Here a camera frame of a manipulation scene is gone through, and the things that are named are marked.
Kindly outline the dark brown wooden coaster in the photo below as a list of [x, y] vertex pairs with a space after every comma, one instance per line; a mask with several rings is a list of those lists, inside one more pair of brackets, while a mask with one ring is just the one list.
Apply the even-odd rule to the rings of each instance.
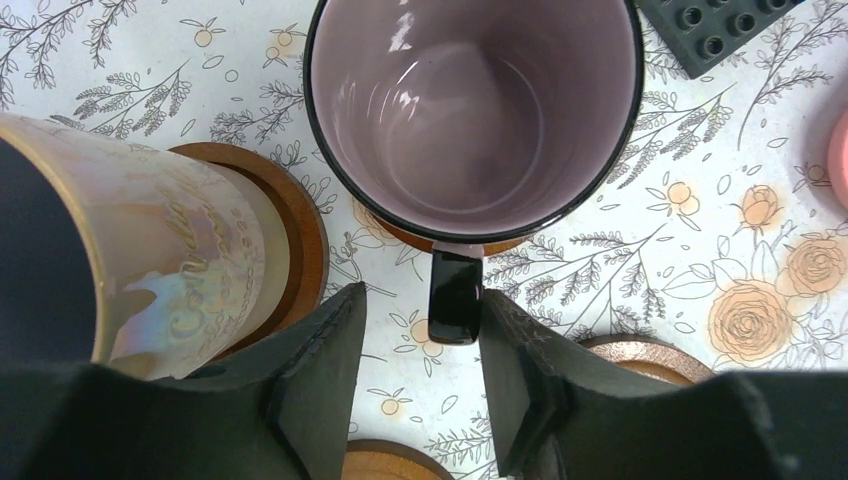
[[611, 363], [666, 383], [689, 386], [715, 376], [709, 367], [683, 350], [644, 335], [602, 335], [579, 344]]
[[[415, 249], [421, 250], [423, 252], [430, 253], [432, 251], [432, 247], [433, 247], [433, 241], [432, 240], [422, 238], [422, 237], [416, 236], [412, 233], [406, 232], [402, 229], [396, 228], [395, 226], [383, 221], [382, 219], [380, 219], [378, 217], [373, 217], [373, 219], [384, 230], [386, 230], [388, 233], [390, 233], [391, 235], [393, 235], [394, 237], [399, 239], [401, 242], [403, 242], [403, 243], [405, 243], [405, 244], [407, 244], [407, 245], [409, 245], [409, 246], [411, 246]], [[509, 240], [509, 241], [485, 244], [483, 246], [484, 255], [486, 257], [488, 257], [488, 256], [492, 256], [492, 255], [495, 255], [495, 254], [506, 252], [506, 251], [508, 251], [512, 248], [519, 246], [525, 240], [526, 240], [526, 237], [523, 237], [523, 238], [518, 238], [518, 239], [514, 239], [514, 240]]]
[[290, 327], [316, 309], [323, 297], [329, 269], [329, 246], [321, 215], [301, 183], [270, 159], [235, 145], [195, 142], [171, 152], [220, 164], [253, 181], [274, 204], [286, 229], [290, 270], [275, 310], [259, 327], [230, 344], [214, 359], [221, 360], [270, 334]]

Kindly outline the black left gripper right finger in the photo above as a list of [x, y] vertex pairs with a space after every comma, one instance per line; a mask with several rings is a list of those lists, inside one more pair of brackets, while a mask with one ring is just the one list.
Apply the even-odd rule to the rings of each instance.
[[479, 346], [501, 474], [520, 479], [843, 479], [847, 376], [730, 371], [680, 387], [615, 365], [497, 290]]

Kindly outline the tall pink beige mug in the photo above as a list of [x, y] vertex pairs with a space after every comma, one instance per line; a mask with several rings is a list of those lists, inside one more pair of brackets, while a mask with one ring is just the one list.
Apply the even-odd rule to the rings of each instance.
[[52, 122], [1, 118], [1, 360], [184, 378], [257, 330], [290, 272], [245, 174]]

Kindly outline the mauve mug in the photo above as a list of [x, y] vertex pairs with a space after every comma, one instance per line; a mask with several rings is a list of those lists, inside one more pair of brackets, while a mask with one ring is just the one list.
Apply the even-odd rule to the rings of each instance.
[[632, 131], [634, 4], [321, 1], [304, 53], [310, 126], [375, 217], [432, 244], [429, 338], [475, 342], [484, 248], [584, 203]]

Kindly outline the light wooden coaster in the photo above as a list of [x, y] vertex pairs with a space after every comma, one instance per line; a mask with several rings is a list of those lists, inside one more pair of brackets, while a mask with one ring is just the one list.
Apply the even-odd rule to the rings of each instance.
[[425, 453], [387, 440], [347, 443], [342, 480], [453, 480], [454, 476]]

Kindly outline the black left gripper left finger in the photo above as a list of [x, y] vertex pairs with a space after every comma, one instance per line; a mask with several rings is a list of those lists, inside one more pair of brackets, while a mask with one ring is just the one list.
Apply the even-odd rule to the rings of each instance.
[[337, 479], [366, 326], [363, 283], [183, 379], [92, 363], [1, 370], [5, 479]]

